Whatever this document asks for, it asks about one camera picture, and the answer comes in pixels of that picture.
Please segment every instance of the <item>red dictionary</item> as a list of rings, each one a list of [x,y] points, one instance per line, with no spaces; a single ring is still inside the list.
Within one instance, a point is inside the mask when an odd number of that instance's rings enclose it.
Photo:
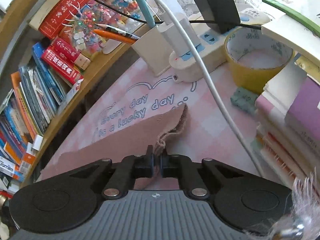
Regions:
[[[91,62],[91,60],[82,55],[79,51],[76,51],[75,48],[73,48],[62,38],[57,37],[52,43],[52,46],[55,51],[62,53],[68,60],[70,60],[83,70],[86,70]]]
[[[64,60],[51,46],[44,51],[41,58],[72,85],[83,78],[82,75],[73,68],[73,64]]]
[[[43,20],[39,31],[48,38],[53,39],[64,27],[62,23],[68,24],[69,22],[66,19],[72,19],[70,12],[74,15],[77,14],[76,8],[71,6],[71,4],[78,7],[79,3],[80,8],[82,8],[88,1],[89,0],[60,0]]]

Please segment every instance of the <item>blue pen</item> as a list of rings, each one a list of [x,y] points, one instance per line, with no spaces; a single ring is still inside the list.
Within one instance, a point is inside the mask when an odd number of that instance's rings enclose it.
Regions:
[[[144,16],[144,18],[146,19],[146,22],[148,24],[148,26],[150,28],[153,28],[156,26],[155,24],[155,20],[153,19],[153,16],[148,8],[148,5],[146,3],[146,0],[136,0],[138,5],[139,5],[139,8]]]

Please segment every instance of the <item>white power strip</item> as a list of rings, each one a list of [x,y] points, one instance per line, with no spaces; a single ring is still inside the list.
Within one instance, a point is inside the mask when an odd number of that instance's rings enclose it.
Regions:
[[[242,10],[239,12],[239,16],[242,20],[241,23],[249,25],[264,24],[270,21],[265,13],[254,8]],[[196,49],[210,73],[227,60],[224,51],[224,41],[229,32],[220,34],[202,23],[192,24],[192,27],[201,40],[201,44]],[[169,64],[175,71],[175,82],[184,81],[191,83],[203,77],[202,71],[191,53],[177,57],[173,51],[169,57]]]

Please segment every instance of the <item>bookshelf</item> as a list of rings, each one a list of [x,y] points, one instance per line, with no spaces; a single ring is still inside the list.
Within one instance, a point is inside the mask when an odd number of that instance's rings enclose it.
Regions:
[[[149,29],[150,28],[147,25],[143,25],[135,32],[135,34],[137,34],[138,36],[142,36]],[[31,174],[33,173],[33,170],[35,169],[36,165],[39,163],[42,155],[50,145],[51,141],[53,140],[53,138],[55,137],[59,129],[68,119],[68,117],[72,114],[72,111],[81,102],[84,96],[94,87],[94,85],[99,81],[99,79],[108,71],[108,69],[113,65],[113,63],[116,62],[116,60],[118,60],[119,57],[121,57],[121,55],[124,54],[124,52],[126,52],[129,48],[130,48],[130,45],[121,43],[111,53],[107,55],[100,53],[91,62],[91,64],[88,66],[87,70],[83,74],[84,80],[81,83],[81,87],[79,91],[76,93],[74,98],[70,101],[70,103],[66,106],[63,112],[60,115],[55,116],[51,120],[43,136],[44,138],[42,141],[42,145],[36,156],[36,160],[31,166],[28,174],[26,175],[24,182],[22,182],[21,187],[26,186],[26,181],[28,181],[28,178],[30,178]]]
[[[13,0],[0,22],[0,76],[28,21],[46,0]]]

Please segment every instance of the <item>power adapter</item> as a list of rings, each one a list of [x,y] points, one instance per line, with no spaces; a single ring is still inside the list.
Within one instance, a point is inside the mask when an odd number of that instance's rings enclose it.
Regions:
[[[220,33],[225,33],[240,23],[239,14],[233,0],[194,0],[204,20],[215,21]],[[214,29],[216,24],[207,24]]]

